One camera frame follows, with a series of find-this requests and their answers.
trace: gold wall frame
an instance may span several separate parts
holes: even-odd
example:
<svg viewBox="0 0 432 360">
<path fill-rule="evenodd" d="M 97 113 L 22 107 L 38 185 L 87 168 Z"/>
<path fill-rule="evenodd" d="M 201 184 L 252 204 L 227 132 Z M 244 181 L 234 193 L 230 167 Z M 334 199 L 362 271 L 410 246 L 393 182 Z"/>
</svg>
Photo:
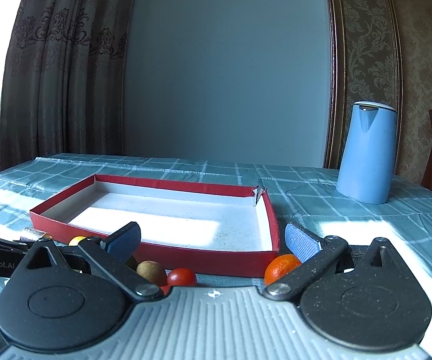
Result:
<svg viewBox="0 0 432 360">
<path fill-rule="evenodd" d="M 401 126 L 403 110 L 403 92 L 402 92 L 402 58 L 401 43 L 399 30 L 396 20 L 396 13 L 393 0 L 384 0 L 385 10 L 384 19 L 389 24 L 391 49 L 393 57 L 393 83 L 394 98 L 391 101 L 392 107 L 396 109 L 397 118 L 397 150 L 396 150 L 396 167 L 399 161 L 399 152 L 401 144 Z M 331 44 L 331 93 L 329 106 L 328 121 L 328 138 L 324 156 L 325 168 L 339 168 L 341 157 L 344 150 L 345 134 L 349 129 L 349 118 L 346 112 L 348 108 L 348 98 L 351 95 L 348 87 L 348 42 L 347 27 L 345 22 L 344 0 L 328 0 L 329 23 L 330 23 L 330 44 Z M 358 19 L 361 26 L 365 23 L 363 19 Z M 356 98 L 352 100 L 367 100 L 365 98 Z"/>
</svg>

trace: blue gripper pad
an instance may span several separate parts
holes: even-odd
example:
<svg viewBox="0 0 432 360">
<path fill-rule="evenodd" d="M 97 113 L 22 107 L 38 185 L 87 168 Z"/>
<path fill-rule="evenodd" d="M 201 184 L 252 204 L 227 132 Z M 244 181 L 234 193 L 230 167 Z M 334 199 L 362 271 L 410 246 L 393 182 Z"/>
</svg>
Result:
<svg viewBox="0 0 432 360">
<path fill-rule="evenodd" d="M 305 263 L 321 250 L 321 244 L 316 238 L 311 238 L 305 232 L 289 223 L 285 229 L 286 245 L 299 261 Z"/>
<path fill-rule="evenodd" d="M 124 264 L 135 252 L 141 242 L 141 228 L 138 223 L 130 222 L 99 244 L 112 257 Z"/>
</svg>

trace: tablecloth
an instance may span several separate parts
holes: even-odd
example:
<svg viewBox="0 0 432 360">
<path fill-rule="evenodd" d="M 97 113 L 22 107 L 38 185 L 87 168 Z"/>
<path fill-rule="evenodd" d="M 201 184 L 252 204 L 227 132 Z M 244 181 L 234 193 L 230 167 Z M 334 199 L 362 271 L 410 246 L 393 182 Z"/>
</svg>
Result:
<svg viewBox="0 0 432 360">
<path fill-rule="evenodd" d="M 357 202 L 335 190 L 337 170 L 264 166 L 174 158 L 57 154 L 0 172 L 0 237 L 17 239 L 31 226 L 28 210 L 95 173 L 267 188 L 281 231 L 297 221 L 320 236 L 339 235 L 350 244 L 386 237 L 418 278 L 432 303 L 432 192 L 395 176 L 389 201 Z M 198 275 L 211 286 L 262 288 L 260 278 Z M 0 291 L 4 279 L 0 278 Z M 0 348 L 4 341 L 0 335 Z M 432 321 L 421 343 L 432 355 Z"/>
</svg>

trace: cherry tomato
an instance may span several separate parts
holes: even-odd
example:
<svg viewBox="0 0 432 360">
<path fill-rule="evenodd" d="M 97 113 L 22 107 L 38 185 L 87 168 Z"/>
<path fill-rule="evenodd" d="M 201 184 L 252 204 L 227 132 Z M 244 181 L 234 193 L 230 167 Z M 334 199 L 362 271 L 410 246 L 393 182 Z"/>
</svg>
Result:
<svg viewBox="0 0 432 360">
<path fill-rule="evenodd" d="M 167 293 L 170 292 L 171 286 L 161 286 L 159 288 L 161 288 L 163 290 L 163 294 L 164 294 L 164 296 L 166 296 Z"/>
<path fill-rule="evenodd" d="M 193 286 L 196 284 L 196 275 L 191 269 L 176 268 L 167 275 L 169 286 Z"/>
</svg>

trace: red box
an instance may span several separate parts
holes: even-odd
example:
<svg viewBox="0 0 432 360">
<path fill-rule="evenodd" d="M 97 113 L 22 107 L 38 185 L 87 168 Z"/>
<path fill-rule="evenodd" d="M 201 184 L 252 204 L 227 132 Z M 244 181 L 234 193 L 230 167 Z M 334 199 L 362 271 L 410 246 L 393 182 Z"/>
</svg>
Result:
<svg viewBox="0 0 432 360">
<path fill-rule="evenodd" d="M 35 229 L 66 244 L 76 236 L 105 238 L 136 221 L 136 261 L 211 275 L 262 278 L 280 247 L 269 196 L 258 187 L 92 175 L 30 217 Z"/>
</svg>

